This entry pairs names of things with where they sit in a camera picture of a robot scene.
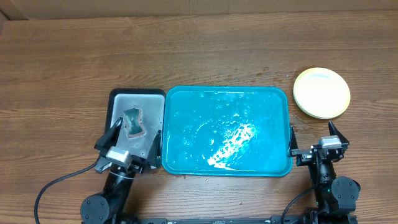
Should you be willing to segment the yellow plate front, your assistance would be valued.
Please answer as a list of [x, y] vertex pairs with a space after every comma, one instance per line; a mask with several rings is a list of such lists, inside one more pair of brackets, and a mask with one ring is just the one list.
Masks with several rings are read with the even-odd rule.
[[296, 78], [293, 96], [309, 113], [330, 119], [343, 114], [351, 101], [345, 80], [333, 70], [321, 67], [304, 70]]

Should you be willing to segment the pink green sponge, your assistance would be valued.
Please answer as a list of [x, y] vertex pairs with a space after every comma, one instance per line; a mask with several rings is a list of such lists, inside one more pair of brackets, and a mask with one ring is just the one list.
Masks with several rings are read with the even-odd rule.
[[138, 138], [145, 135], [141, 109], [131, 108], [123, 111], [123, 114], [128, 138]]

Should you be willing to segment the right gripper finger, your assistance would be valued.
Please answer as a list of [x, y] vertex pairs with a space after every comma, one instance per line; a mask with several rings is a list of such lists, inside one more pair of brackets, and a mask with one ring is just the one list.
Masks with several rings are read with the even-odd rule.
[[338, 136], [342, 146], [349, 146], [349, 141], [337, 130], [332, 121], [328, 122], [328, 129], [331, 136]]
[[296, 140], [296, 135], [294, 131], [294, 127], [290, 127], [290, 141], [289, 141], [289, 150], [288, 150], [288, 155], [289, 156], [296, 156], [299, 151], [299, 147], [297, 145], [297, 140]]

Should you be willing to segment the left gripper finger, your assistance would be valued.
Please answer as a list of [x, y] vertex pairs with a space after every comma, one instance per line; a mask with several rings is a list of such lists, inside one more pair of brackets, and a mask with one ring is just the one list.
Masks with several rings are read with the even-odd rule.
[[123, 119], [119, 117], [116, 122], [96, 141], [94, 148], [98, 151], [108, 151], [115, 146], [121, 131]]
[[147, 164], [155, 168], [161, 165], [161, 133], [161, 130], [157, 131], [146, 159]]

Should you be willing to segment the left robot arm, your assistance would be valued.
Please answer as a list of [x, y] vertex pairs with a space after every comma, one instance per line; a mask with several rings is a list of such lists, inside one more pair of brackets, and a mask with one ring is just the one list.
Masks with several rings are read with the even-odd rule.
[[116, 147], [122, 129], [122, 118], [118, 118], [95, 143], [99, 159], [94, 170], [99, 174], [109, 170], [109, 174], [103, 190], [82, 202], [80, 215], [84, 224], [141, 222], [137, 216], [124, 213], [124, 207], [135, 175], [160, 167], [162, 131], [156, 132], [148, 156], [143, 158]]

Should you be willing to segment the light blue plate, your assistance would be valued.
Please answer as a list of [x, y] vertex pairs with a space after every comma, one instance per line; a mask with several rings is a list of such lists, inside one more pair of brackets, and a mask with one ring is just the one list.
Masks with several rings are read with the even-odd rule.
[[296, 105], [307, 115], [313, 117], [313, 118], [317, 118], [317, 119], [329, 119], [328, 117], [322, 117], [322, 116], [317, 116], [315, 114], [309, 113], [307, 110], [305, 110], [299, 103], [295, 102]]

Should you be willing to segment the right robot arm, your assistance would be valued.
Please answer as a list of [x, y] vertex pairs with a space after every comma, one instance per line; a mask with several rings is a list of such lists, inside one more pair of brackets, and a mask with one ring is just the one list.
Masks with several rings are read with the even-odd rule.
[[[280, 218], [281, 223], [357, 223], [351, 215], [356, 210], [356, 201], [361, 190], [360, 184], [349, 177], [338, 177], [333, 164], [344, 158], [349, 141], [337, 130], [332, 121], [328, 122], [329, 135], [319, 139], [318, 144], [309, 150], [300, 150], [294, 130], [290, 132], [289, 157], [296, 158], [298, 167], [307, 166], [312, 186], [296, 196], [285, 208]], [[315, 194], [315, 208], [307, 208], [296, 219], [287, 218], [289, 208], [304, 195]]]

